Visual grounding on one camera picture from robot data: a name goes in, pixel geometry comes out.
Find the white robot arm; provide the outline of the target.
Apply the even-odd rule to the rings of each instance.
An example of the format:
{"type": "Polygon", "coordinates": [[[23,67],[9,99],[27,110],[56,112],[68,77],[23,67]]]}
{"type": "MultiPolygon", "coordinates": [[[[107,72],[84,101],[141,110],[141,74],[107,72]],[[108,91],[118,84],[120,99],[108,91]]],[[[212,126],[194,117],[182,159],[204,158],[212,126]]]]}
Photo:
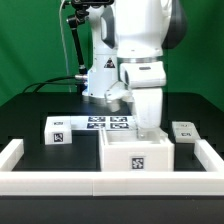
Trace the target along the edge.
{"type": "Polygon", "coordinates": [[[88,12],[93,64],[82,95],[113,112],[128,102],[138,138],[147,139],[161,124],[163,51],[175,48],[187,30],[180,0],[114,0],[88,12]]]}

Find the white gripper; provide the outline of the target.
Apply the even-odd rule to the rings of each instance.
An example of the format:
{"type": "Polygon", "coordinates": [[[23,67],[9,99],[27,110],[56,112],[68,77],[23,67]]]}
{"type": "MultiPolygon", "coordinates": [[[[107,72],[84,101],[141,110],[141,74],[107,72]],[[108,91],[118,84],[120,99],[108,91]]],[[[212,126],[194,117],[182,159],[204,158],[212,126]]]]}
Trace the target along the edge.
{"type": "Polygon", "coordinates": [[[137,89],[132,91],[134,112],[139,139],[147,139],[150,129],[161,123],[163,92],[161,88],[137,89]]]}

